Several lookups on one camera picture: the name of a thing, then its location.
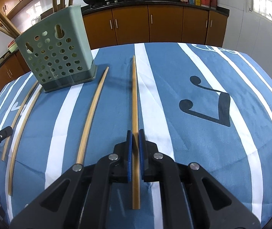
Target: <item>blue tablecloth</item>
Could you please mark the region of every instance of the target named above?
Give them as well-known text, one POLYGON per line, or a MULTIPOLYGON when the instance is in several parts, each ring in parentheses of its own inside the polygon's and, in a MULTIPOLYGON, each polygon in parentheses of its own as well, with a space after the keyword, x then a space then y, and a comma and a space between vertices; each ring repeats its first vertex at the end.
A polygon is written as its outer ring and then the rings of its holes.
MULTIPOLYGON (((0 144, 0 201, 8 221, 75 163, 89 106, 106 66, 110 68, 84 165, 96 163, 125 141, 132 128, 135 55, 139 128, 144 128, 147 140, 178 163, 201 164, 262 226, 268 222, 272 216, 272 80, 256 62, 243 53, 181 43, 122 45, 92 53, 98 66, 94 81, 40 94, 19 144, 12 196, 8 195, 8 170, 25 113, 14 128, 5 161, 1 161, 4 142, 0 144)), ((35 81, 27 73, 4 87, 0 129, 12 124, 35 81)), ((127 185, 114 184, 107 228, 162 228, 158 183, 141 182, 140 210, 129 209, 128 195, 127 185)))

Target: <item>keyhole-shaped hole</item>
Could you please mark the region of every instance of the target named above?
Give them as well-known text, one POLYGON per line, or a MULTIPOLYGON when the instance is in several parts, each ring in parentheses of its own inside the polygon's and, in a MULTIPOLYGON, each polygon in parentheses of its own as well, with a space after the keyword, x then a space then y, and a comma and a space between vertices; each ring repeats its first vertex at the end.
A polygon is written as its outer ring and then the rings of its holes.
POLYGON ((55 29, 55 37, 57 39, 62 39, 64 37, 65 33, 62 30, 61 26, 59 24, 56 24, 54 29, 55 29))
POLYGON ((27 47, 27 53, 33 53, 33 47, 30 45, 29 42, 26 42, 26 47, 27 47))

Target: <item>silver rivet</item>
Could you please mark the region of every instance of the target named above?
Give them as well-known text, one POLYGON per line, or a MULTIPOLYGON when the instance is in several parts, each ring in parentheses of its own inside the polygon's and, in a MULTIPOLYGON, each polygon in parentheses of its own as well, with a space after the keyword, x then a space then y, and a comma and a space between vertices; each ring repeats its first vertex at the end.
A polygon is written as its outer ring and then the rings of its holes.
POLYGON ((109 160, 112 160, 112 161, 117 160, 117 159, 118 159, 118 155, 115 154, 115 153, 112 153, 112 154, 110 154, 110 155, 108 156, 108 159, 109 159, 109 160))
POLYGON ((198 163, 191 163, 190 168, 193 170, 198 170, 199 169, 199 164, 198 163))
POLYGON ((73 171, 80 171, 82 169, 82 165, 81 164, 75 164, 73 167, 72 167, 72 170, 73 171))
POLYGON ((160 152, 156 152, 156 153, 154 153, 154 158, 155 159, 162 159, 163 158, 163 154, 160 153, 160 152))

